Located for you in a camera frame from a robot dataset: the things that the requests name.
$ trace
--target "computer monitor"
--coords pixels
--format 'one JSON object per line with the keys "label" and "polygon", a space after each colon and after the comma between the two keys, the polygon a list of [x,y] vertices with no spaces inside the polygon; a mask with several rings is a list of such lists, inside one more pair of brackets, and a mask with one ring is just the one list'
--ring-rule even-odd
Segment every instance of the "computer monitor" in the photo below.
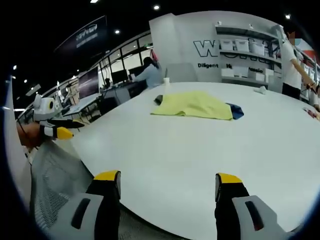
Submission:
{"label": "computer monitor", "polygon": [[121,70],[111,73],[113,84],[117,84],[123,81],[128,80],[127,70]]}
{"label": "computer monitor", "polygon": [[138,76],[145,70],[144,66],[137,66],[135,68],[129,69],[129,73],[134,74],[135,76]]}
{"label": "computer monitor", "polygon": [[89,70],[79,78],[79,98],[99,93],[98,67]]}

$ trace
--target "yellow cloth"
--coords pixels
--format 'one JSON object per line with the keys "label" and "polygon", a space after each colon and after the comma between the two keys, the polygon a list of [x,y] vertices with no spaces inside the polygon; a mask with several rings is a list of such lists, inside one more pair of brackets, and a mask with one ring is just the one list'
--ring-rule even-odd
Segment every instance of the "yellow cloth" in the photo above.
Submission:
{"label": "yellow cloth", "polygon": [[228,104],[204,91],[163,95],[161,105],[151,114],[222,120],[233,119],[231,108]]}

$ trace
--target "banner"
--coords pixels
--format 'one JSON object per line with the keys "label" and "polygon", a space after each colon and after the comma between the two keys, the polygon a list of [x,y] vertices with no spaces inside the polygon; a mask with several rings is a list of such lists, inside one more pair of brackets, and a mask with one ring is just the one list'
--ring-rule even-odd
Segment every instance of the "banner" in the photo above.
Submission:
{"label": "banner", "polygon": [[107,40],[107,19],[102,16],[68,37],[54,50],[54,54],[60,62],[80,62],[105,51]]}

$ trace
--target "ceiling light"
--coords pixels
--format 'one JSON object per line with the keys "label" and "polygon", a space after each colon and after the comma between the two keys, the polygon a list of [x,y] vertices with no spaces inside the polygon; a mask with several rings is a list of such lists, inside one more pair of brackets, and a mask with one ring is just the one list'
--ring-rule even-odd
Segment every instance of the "ceiling light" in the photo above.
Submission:
{"label": "ceiling light", "polygon": [[16,108],[13,111],[15,111],[15,112],[23,112],[24,110],[26,110],[26,109],[24,109],[24,108]]}

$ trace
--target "blue cloth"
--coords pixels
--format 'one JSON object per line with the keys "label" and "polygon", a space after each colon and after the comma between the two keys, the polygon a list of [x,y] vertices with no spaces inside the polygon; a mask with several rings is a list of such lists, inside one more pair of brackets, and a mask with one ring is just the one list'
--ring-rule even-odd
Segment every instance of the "blue cloth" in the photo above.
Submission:
{"label": "blue cloth", "polygon": [[231,103],[226,103],[230,106],[231,108],[231,112],[232,112],[232,117],[234,120],[237,120],[239,118],[241,118],[244,114],[244,112],[242,111],[241,107],[239,107],[238,105],[235,104],[231,104]]}

